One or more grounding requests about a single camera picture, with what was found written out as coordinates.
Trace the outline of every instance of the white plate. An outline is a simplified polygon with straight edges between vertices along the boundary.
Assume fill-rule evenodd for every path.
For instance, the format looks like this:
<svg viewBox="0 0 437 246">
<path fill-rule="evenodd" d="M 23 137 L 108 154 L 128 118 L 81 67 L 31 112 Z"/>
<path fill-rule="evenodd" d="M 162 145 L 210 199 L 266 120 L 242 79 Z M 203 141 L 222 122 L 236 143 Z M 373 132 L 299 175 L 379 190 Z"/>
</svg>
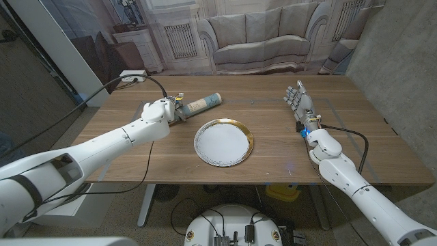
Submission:
<svg viewBox="0 0 437 246">
<path fill-rule="evenodd" d="M 230 167 L 245 160 L 253 148 L 250 130 L 236 120 L 219 119 L 204 124 L 194 138 L 194 149 L 206 163 Z"/>
</svg>

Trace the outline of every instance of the wooden table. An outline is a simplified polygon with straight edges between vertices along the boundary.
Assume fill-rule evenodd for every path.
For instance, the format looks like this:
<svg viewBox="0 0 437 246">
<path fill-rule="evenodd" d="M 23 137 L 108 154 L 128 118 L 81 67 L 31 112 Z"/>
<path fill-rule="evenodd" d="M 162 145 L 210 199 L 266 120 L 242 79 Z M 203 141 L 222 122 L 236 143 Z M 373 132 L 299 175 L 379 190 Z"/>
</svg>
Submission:
<svg viewBox="0 0 437 246">
<path fill-rule="evenodd" d="M 321 184 L 294 130 L 292 110 L 283 101 L 286 88 L 304 83 L 322 123 L 346 127 L 367 136 L 369 153 L 363 176 L 378 185 L 430 185 L 434 178 L 405 142 L 397 136 L 371 103 L 347 77 L 339 76 L 209 76 L 155 77 L 168 95 L 185 93 L 184 102 L 220 93 L 222 105 L 171 127 L 170 134 L 155 142 L 147 183 L 178 184 Z M 142 112 L 145 102 L 162 98 L 150 81 L 115 91 L 83 129 L 74 144 L 121 127 Z M 193 147 L 197 130 L 210 120 L 231 118 L 253 133 L 254 148 L 242 163 L 220 168 L 204 163 Z M 364 150 L 355 135 L 328 130 L 343 152 L 358 167 Z M 145 173 L 150 143 L 133 148 L 101 167 L 87 181 L 139 182 Z"/>
</svg>

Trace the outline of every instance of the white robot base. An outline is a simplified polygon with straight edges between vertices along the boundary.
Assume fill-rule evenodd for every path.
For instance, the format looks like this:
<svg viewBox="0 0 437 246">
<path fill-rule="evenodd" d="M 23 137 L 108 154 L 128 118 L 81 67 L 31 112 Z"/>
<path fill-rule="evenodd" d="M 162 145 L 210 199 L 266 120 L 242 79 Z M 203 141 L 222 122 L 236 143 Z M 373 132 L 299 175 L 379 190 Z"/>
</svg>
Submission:
<svg viewBox="0 0 437 246">
<path fill-rule="evenodd" d="M 223 236 L 222 217 L 213 210 L 207 210 L 189 225 L 184 246 L 206 245 L 269 245 L 281 246 L 282 238 L 277 225 L 258 210 L 240 204 L 223 204 L 212 208 L 223 215 L 225 235 Z M 253 242 L 245 240 L 246 226 L 253 217 Z"/>
</svg>

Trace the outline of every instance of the power outlet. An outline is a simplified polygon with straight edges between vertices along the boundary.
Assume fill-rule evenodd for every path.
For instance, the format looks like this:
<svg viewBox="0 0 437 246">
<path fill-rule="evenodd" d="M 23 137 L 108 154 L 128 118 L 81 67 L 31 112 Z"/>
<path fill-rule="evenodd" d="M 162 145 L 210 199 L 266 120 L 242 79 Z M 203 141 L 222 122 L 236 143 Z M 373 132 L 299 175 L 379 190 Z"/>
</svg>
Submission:
<svg viewBox="0 0 437 246">
<path fill-rule="evenodd" d="M 129 74 L 142 74 L 142 75 L 147 75 L 147 72 L 145 70 L 124 70 L 120 76 L 124 76 L 124 75 L 129 75 Z M 141 76 L 131 76 L 131 77 L 126 77 L 122 79 L 122 82 L 132 82 L 134 81 L 134 79 L 137 78 L 138 82 L 144 82 L 145 78 L 141 77 Z"/>
</svg>

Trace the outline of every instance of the robotic arm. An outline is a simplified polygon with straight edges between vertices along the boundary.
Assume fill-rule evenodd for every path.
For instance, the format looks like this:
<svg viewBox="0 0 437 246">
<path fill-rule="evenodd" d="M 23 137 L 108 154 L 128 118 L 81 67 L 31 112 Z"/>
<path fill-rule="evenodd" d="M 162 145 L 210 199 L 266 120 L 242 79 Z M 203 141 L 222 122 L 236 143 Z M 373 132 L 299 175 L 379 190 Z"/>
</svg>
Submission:
<svg viewBox="0 0 437 246">
<path fill-rule="evenodd" d="M 352 199 L 389 245 L 437 245 L 436 230 L 409 218 L 356 171 L 340 143 L 320 126 L 320 115 L 302 82 L 297 84 L 298 90 L 288 87 L 284 100 L 294 111 L 296 131 L 314 147 L 309 156 L 323 178 Z"/>
<path fill-rule="evenodd" d="M 177 101 L 168 98 L 144 106 L 141 118 L 69 148 L 34 154 L 0 168 L 0 235 L 56 208 L 85 179 L 133 146 L 170 133 Z"/>
</svg>

